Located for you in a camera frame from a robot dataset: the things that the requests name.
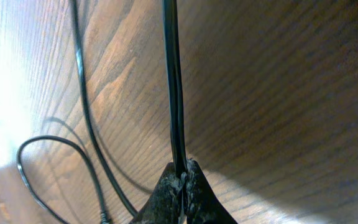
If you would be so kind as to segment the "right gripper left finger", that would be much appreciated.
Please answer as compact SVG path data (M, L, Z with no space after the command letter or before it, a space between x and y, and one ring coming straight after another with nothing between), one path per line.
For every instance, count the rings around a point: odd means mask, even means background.
M185 218L182 198L183 186L184 180L177 177L174 163L169 162L163 170L152 195L130 223L183 223Z

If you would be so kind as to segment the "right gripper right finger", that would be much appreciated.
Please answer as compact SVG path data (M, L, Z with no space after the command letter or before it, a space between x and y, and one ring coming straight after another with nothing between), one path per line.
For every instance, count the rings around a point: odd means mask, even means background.
M188 180L186 183L188 224L236 224L235 219L215 196L199 164L187 160Z

